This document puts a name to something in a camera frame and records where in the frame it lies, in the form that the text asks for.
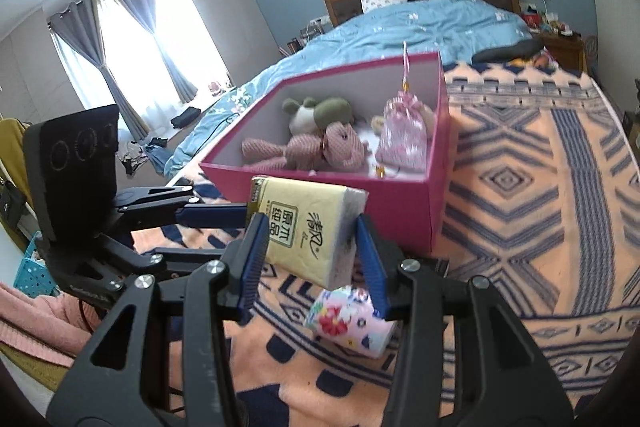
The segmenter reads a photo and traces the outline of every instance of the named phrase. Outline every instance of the tissue pack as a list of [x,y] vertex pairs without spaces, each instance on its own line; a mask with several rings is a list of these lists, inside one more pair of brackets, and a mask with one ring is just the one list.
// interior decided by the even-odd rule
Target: tissue pack
[[269,217],[267,263],[333,290],[351,282],[356,218],[366,203],[358,188],[254,176],[247,214]]

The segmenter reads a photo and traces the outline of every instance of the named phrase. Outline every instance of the geometric pattern blanket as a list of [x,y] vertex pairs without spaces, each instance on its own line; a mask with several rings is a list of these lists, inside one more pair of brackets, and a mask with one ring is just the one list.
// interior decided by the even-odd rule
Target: geometric pattern blanket
[[[450,259],[449,277],[492,280],[579,406],[640,324],[638,167],[586,75],[457,64],[446,79],[450,177],[433,253]],[[204,200],[222,197],[197,160],[182,176]],[[170,226],[134,237],[148,251],[219,248],[238,234]],[[226,325],[234,384],[254,427],[380,425],[398,340],[371,360],[313,336],[302,324],[318,292],[266,264],[251,316]],[[443,413],[452,409],[451,330]]]

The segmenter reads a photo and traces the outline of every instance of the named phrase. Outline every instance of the gray curtain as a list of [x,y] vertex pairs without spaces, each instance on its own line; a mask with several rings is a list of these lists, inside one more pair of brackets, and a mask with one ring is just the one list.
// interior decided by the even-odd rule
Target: gray curtain
[[156,0],[116,0],[123,5],[132,17],[137,20],[140,25],[156,40],[162,60],[166,66],[166,70],[169,72],[172,82],[174,83],[175,90],[178,92],[180,100],[184,103],[191,102],[196,96],[198,89],[191,84],[178,69],[178,66],[171,60],[171,57],[166,52],[162,42],[156,35]]
[[49,24],[51,29],[75,52],[100,70],[131,135],[138,141],[145,138],[149,134],[149,127],[127,102],[115,78],[113,78],[113,74],[107,67],[102,32],[98,25],[97,0],[81,0],[78,3],[71,3],[66,11],[56,13],[49,20]]

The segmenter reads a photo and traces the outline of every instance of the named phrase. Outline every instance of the pink stuffed bear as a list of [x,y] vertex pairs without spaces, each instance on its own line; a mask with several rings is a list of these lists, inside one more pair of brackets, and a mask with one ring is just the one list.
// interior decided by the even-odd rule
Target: pink stuffed bear
[[256,171],[310,171],[325,162],[334,169],[355,171],[362,166],[366,154],[366,142],[360,141],[351,125],[340,122],[329,124],[324,136],[299,134],[286,145],[256,138],[242,140],[242,156]]

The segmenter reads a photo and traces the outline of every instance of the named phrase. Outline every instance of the blue comforter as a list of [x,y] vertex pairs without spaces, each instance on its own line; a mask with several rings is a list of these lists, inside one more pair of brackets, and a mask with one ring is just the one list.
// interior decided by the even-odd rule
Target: blue comforter
[[527,39],[516,14],[481,0],[416,1],[372,10],[315,38],[297,54],[267,68],[250,82],[226,93],[209,109],[164,166],[172,178],[209,141],[249,105],[284,78],[352,62],[439,50],[443,64],[470,62],[478,51]]

